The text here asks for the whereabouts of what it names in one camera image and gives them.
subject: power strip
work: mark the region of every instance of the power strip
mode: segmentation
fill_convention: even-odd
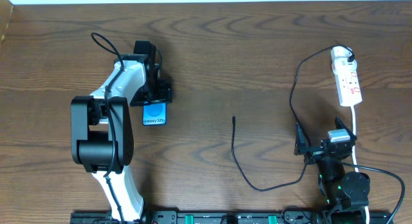
[[[346,48],[337,46],[330,52],[332,71],[335,74],[336,87],[341,106],[350,107],[362,102],[361,87],[356,72],[357,62],[348,62],[352,55]]]

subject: white cable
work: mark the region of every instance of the white cable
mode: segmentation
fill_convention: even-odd
[[[350,110],[352,112],[352,133],[356,135],[356,114],[355,114],[355,107],[350,106]],[[355,146],[352,147],[352,161],[354,165],[357,165],[356,161],[356,151],[355,151]],[[366,224],[369,224],[370,222],[370,215],[369,215],[369,208],[365,206],[365,215],[366,215]]]

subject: extension socket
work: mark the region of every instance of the extension socket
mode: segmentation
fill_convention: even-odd
[[[352,55],[341,46],[334,47],[332,56],[332,71],[335,74],[336,87],[341,106],[350,107],[362,102],[361,87],[356,72],[357,62],[348,62]]]

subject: wooden table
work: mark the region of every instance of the wooden table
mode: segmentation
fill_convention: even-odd
[[[166,126],[144,127],[130,109],[131,163],[150,206],[180,210],[282,210],[325,205],[316,166],[297,185],[294,118],[288,97],[302,59],[342,43],[356,53],[364,101],[356,106],[362,165],[401,176],[406,198],[396,223],[411,223],[412,3],[228,3],[17,6],[0,53],[0,223],[67,223],[74,210],[108,210],[100,185],[71,159],[70,102],[113,70],[114,55],[90,38],[100,32],[122,53],[149,39],[173,82]],[[324,53],[302,68],[294,107],[312,141],[335,129],[340,107]],[[398,181],[371,177],[371,210],[394,208]]]

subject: blue circle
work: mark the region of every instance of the blue circle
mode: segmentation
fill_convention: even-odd
[[[152,104],[145,107],[145,112],[151,117],[159,116],[163,111],[163,104]]]

